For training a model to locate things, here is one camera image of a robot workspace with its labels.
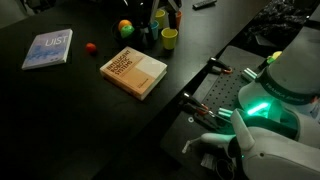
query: book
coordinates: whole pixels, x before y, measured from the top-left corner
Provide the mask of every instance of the book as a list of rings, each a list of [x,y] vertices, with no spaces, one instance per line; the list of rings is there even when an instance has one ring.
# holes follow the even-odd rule
[[[71,38],[71,29],[37,35],[30,46],[22,69],[66,63]]]
[[[100,73],[142,101],[167,73],[167,65],[126,47],[103,65]]]

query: green cup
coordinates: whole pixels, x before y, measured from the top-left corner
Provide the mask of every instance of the green cup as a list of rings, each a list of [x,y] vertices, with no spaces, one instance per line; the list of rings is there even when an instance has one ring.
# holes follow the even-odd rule
[[[176,29],[165,28],[161,31],[162,43],[165,49],[171,50],[176,46],[178,31]]]
[[[163,24],[164,24],[164,16],[166,15],[166,12],[162,9],[158,9],[157,13],[156,13],[156,21],[158,21],[159,23],[159,27],[158,29],[162,29],[163,28]]]

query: red ball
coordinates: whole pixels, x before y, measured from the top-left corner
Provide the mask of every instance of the red ball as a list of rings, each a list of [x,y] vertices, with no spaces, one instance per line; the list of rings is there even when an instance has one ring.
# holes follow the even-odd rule
[[[87,43],[87,45],[86,45],[86,50],[87,50],[89,53],[95,53],[95,52],[97,52],[97,47],[96,47],[96,45],[94,45],[93,43]]]

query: green light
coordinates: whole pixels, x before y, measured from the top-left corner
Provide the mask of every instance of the green light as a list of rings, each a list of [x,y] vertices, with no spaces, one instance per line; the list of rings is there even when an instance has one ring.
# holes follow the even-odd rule
[[[260,104],[259,106],[256,106],[256,107],[250,109],[250,110],[248,111],[248,114],[249,114],[249,115],[252,115],[253,113],[255,113],[255,112],[257,112],[257,111],[260,111],[261,109],[268,107],[268,105],[269,105],[268,103],[262,103],[262,104]]]

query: orange book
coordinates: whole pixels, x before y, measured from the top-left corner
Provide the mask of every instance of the orange book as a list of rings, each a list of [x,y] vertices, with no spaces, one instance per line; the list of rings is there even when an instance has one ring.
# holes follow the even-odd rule
[[[100,68],[101,75],[144,100],[167,73],[167,65],[130,47]]]

